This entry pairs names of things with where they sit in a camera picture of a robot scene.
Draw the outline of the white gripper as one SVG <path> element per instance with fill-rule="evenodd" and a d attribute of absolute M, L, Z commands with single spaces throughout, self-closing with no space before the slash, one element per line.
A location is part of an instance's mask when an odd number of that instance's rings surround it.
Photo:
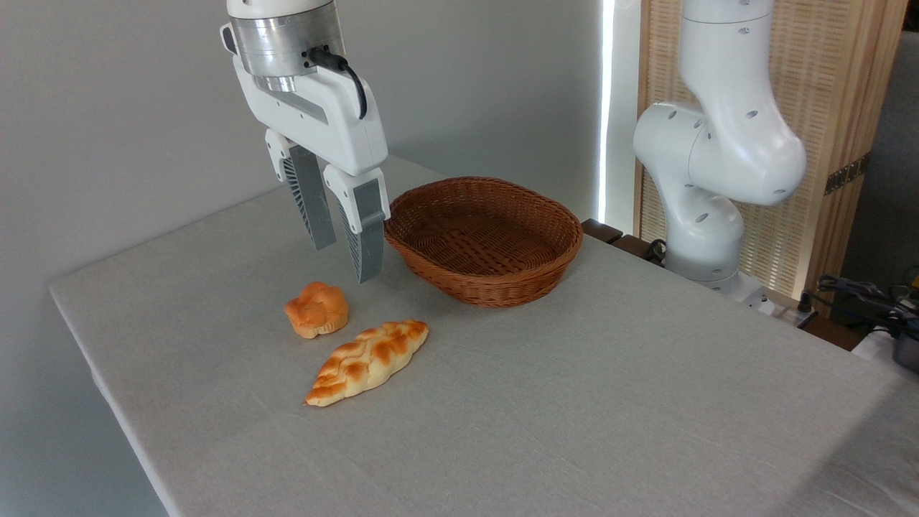
<path fill-rule="evenodd" d="M 289 186 L 315 248 L 336 242 L 318 156 L 335 165 L 325 167 L 324 179 L 338 200 L 359 284 L 380 275 L 384 222 L 391 212 L 376 167 L 386 160 L 388 145 L 370 86 L 363 86 L 368 110 L 359 118 L 348 75 L 319 68 L 295 76 L 295 91 L 278 92 L 260 88 L 240 58 L 233 58 L 233 66 L 250 110 L 270 128 L 265 143 L 272 166 Z"/>

